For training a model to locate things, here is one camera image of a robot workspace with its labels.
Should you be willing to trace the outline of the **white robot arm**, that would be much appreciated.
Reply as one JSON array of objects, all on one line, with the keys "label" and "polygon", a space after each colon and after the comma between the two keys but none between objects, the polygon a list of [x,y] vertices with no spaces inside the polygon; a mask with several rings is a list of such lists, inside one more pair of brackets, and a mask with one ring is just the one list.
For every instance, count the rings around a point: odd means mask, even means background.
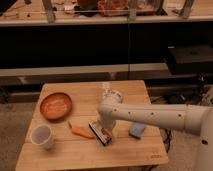
[{"label": "white robot arm", "polygon": [[125,120],[198,135],[194,171],[213,171],[213,107],[125,104],[118,91],[111,91],[97,110],[99,123],[109,130],[117,120]]}]

